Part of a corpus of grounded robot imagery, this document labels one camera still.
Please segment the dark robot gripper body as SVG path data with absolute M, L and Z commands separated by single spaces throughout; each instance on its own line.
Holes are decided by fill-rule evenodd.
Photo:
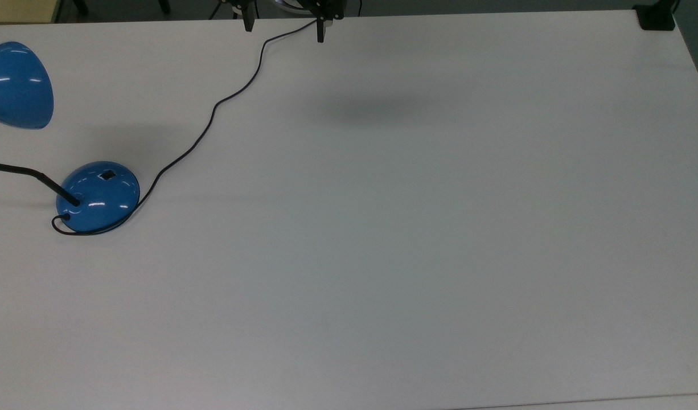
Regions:
M 346 11 L 346 1 L 302 1 L 301 6 L 309 10 L 319 20 L 342 20 Z

